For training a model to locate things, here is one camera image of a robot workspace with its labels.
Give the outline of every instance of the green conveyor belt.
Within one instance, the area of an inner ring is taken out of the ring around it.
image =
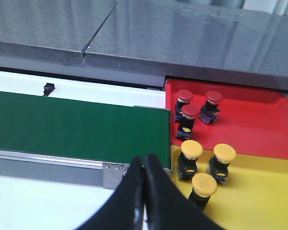
[[[0,92],[0,150],[170,168],[166,110]]]

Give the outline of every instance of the red tray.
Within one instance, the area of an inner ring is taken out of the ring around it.
[[[173,122],[177,91],[186,89],[194,94],[191,104],[201,108],[208,91],[220,92],[219,118],[210,125],[196,119],[191,139],[204,149],[212,150],[218,143],[227,143],[239,154],[288,160],[288,99],[281,93],[241,86],[198,81],[170,80],[166,83],[166,108],[172,112],[171,142],[178,123]]]

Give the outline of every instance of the yellow push button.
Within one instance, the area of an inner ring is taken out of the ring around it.
[[[216,193],[216,180],[206,173],[200,172],[192,178],[192,186],[194,192],[199,196],[211,196]]]
[[[228,144],[217,144],[214,147],[213,152],[215,156],[223,162],[231,162],[236,158],[235,149]]]
[[[195,140],[186,140],[181,144],[181,152],[189,160],[195,160],[203,153],[203,147]]]

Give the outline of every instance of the yellow tray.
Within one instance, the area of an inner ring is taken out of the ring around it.
[[[180,147],[171,146],[173,182],[186,196],[190,181],[177,179]],[[205,173],[213,152],[204,150],[197,161]],[[204,213],[227,230],[288,230],[288,161],[237,154],[228,167],[225,185],[218,185]]]

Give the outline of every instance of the metal bracket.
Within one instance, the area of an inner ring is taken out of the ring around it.
[[[123,164],[103,163],[103,187],[108,189],[116,189],[123,176]]]

